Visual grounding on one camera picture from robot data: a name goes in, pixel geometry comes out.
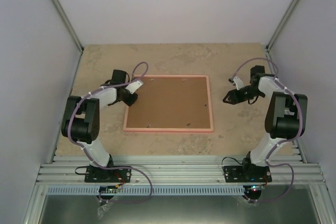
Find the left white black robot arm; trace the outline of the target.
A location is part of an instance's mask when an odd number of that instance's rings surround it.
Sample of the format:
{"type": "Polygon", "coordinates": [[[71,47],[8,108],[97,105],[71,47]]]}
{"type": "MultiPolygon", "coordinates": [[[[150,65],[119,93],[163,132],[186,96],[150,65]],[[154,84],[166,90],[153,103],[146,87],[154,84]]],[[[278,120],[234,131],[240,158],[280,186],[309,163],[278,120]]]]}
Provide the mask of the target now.
{"type": "Polygon", "coordinates": [[[112,156],[98,139],[100,110],[118,102],[131,106],[138,98],[136,90],[143,85],[141,78],[129,76],[123,70],[114,70],[111,79],[96,91],[84,97],[71,95],[67,99],[61,133],[79,146],[89,158],[86,182],[118,181],[112,156]]]}

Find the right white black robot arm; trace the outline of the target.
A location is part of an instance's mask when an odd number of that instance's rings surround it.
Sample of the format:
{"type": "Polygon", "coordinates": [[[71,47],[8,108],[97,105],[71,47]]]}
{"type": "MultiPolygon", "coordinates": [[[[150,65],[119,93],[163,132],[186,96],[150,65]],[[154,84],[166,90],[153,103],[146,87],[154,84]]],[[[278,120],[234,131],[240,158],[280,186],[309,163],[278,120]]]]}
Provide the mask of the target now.
{"type": "Polygon", "coordinates": [[[254,104],[258,98],[268,98],[265,117],[265,135],[260,143],[237,166],[223,165],[226,182],[271,182],[270,160],[286,143],[298,139],[306,127],[308,98],[285,87],[274,74],[267,74],[263,66],[250,70],[249,85],[233,76],[229,81],[235,86],[228,91],[223,102],[236,105],[254,104]]]}

